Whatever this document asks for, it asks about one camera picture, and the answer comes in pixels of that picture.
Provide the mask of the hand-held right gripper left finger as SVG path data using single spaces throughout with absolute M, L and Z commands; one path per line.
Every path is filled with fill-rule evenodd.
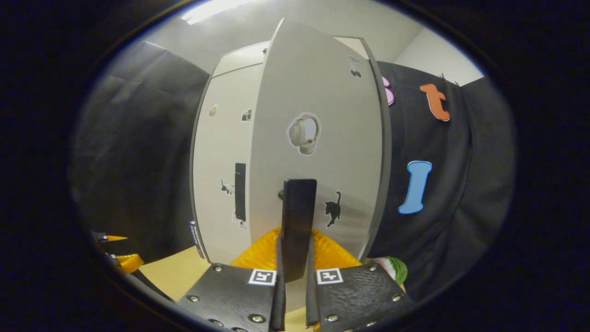
M 281 229 L 248 248 L 234 265 L 213 263 L 178 306 L 215 332 L 281 332 L 286 287 L 280 257 Z

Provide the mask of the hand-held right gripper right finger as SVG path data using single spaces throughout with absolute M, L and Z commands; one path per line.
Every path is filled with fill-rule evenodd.
M 308 266 L 306 320 L 314 331 L 376 331 L 415 307 L 383 263 L 363 264 L 319 231 Z

